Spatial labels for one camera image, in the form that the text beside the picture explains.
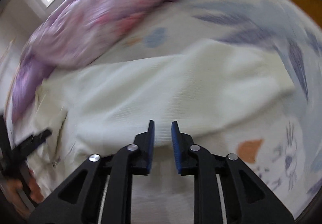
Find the person's left hand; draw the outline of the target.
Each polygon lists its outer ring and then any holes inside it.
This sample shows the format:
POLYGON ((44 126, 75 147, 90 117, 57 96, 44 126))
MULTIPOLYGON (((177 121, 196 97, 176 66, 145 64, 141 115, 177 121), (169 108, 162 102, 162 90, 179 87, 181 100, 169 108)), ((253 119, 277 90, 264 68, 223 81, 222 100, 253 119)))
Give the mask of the person's left hand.
MULTIPOLYGON (((33 202, 39 204, 44 200, 44 196, 41 193, 41 189, 37 184, 37 181, 34 177, 34 173, 31 169, 29 170, 29 176, 30 178, 28 181, 28 186, 31 190, 30 198, 33 202)), ((31 212, 19 195, 19 191, 23 189, 22 182, 18 179, 9 179, 7 180, 6 189, 6 197, 9 200, 9 202, 14 206, 18 214, 22 216, 24 219, 28 218, 31 212)))

